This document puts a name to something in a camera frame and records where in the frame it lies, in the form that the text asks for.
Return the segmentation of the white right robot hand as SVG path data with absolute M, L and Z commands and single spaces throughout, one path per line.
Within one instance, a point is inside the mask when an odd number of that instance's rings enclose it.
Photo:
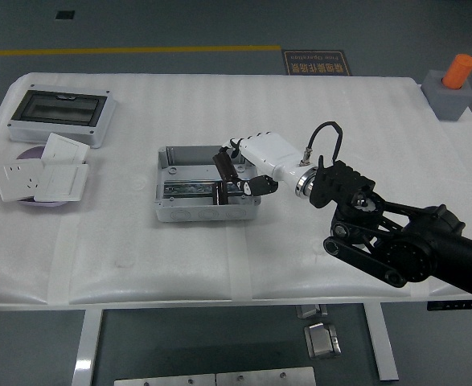
M 239 152 L 259 172 L 273 181 L 283 182 L 302 199 L 310 196 L 317 168 L 304 161 L 304 154 L 278 133 L 259 133 L 247 138 L 232 138 L 221 150 Z

